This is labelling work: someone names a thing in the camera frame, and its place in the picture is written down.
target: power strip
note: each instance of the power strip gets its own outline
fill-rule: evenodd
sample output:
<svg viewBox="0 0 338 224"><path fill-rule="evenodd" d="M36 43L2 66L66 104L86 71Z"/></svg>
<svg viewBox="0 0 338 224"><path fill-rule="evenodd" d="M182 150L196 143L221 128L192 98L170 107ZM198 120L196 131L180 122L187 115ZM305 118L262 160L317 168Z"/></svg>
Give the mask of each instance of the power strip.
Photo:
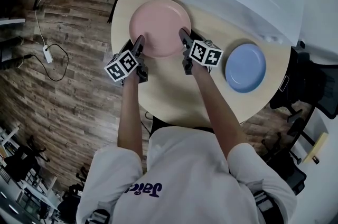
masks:
<svg viewBox="0 0 338 224"><path fill-rule="evenodd" d="M53 57L52 57L51 52L50 52L49 49L48 49L48 46L45 45L45 46L42 48L42 50L43 50L44 56L45 56L45 58L46 58L46 60L47 60L47 63L51 63L51 62L53 61Z"/></svg>

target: round table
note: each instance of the round table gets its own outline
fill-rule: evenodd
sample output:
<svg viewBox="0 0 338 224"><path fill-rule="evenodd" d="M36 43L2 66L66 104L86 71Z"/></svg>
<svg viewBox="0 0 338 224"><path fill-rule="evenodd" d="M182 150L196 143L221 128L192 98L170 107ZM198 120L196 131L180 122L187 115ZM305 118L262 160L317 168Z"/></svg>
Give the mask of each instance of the round table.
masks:
<svg viewBox="0 0 338 224"><path fill-rule="evenodd" d="M148 0L118 0L111 23L111 46L118 53L128 41L129 21L135 10ZM223 97L244 122L259 112L279 88L290 57L290 47L258 42L238 27L191 5L184 5L192 28L224 50L222 62L211 71L211 76ZM227 84L224 69L231 51L240 44L254 42L266 57L266 75L254 91L241 94ZM151 114L166 123L186 126L210 126L202 98L193 76L186 76L183 55L169 58L145 58L149 68L148 82L139 85L139 103Z"/></svg>

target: pink plate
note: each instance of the pink plate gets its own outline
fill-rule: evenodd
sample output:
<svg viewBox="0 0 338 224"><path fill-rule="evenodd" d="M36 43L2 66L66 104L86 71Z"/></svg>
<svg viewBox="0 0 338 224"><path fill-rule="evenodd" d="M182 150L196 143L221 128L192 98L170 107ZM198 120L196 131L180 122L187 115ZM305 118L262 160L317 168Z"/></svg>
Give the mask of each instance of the pink plate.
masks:
<svg viewBox="0 0 338 224"><path fill-rule="evenodd" d="M129 34L133 43L141 34L145 37L143 53L146 56L163 58L183 50L179 37L181 28L191 31L190 18L181 5L172 0L151 0L133 14Z"/></svg>

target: plate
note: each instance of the plate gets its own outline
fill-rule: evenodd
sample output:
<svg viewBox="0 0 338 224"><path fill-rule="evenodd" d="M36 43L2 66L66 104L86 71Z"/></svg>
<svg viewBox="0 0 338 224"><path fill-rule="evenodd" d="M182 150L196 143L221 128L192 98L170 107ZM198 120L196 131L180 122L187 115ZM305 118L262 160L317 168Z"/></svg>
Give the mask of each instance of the plate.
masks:
<svg viewBox="0 0 338 224"><path fill-rule="evenodd" d="M226 64L226 80L237 92L255 90L263 81L266 61L255 44L242 44L230 54Z"/></svg>
<svg viewBox="0 0 338 224"><path fill-rule="evenodd" d="M129 34L133 43L141 34L145 37L143 54L163 58L182 52L181 28L191 31L190 18L180 4L172 0L151 0L132 15Z"/></svg>

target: white t-shirt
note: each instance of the white t-shirt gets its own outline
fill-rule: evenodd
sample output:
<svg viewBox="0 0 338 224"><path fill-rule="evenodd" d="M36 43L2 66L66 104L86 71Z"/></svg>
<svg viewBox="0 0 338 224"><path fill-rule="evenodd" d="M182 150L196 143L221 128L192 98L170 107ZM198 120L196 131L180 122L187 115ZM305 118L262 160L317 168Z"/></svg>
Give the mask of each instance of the white t-shirt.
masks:
<svg viewBox="0 0 338 224"><path fill-rule="evenodd" d="M235 146L226 160L215 135L205 131L157 130L149 140L147 169L143 175L133 151L98 150L77 223L85 223L99 203L113 224L265 223L250 191L257 185L275 199L285 223L296 208L290 187L251 145Z"/></svg>

